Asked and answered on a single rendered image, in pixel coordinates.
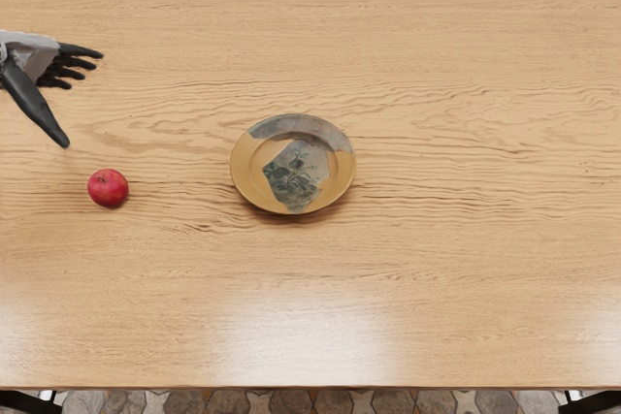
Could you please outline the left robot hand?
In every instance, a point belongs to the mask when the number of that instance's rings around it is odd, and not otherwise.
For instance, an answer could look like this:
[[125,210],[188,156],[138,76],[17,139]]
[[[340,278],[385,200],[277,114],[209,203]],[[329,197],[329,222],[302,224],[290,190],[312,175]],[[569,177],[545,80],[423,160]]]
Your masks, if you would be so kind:
[[58,42],[49,36],[0,29],[0,88],[57,145],[70,140],[57,122],[44,88],[70,90],[72,80],[84,80],[104,57],[98,50]]

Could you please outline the yellow plate with grey pattern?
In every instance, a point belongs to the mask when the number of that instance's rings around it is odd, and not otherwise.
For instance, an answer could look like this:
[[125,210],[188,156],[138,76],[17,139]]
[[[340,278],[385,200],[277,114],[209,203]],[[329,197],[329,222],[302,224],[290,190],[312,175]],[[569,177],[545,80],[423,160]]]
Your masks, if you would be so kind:
[[356,154],[333,123],[309,114],[265,118],[234,144],[229,168],[234,185],[251,204],[298,215],[323,209],[351,185]]

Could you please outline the red apple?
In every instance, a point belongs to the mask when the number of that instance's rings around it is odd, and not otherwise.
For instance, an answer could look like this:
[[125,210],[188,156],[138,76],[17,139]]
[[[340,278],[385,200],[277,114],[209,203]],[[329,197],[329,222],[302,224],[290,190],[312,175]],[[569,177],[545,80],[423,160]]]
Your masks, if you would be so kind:
[[87,183],[90,199],[100,207],[120,207],[129,196],[126,177],[114,169],[101,169],[93,173]]

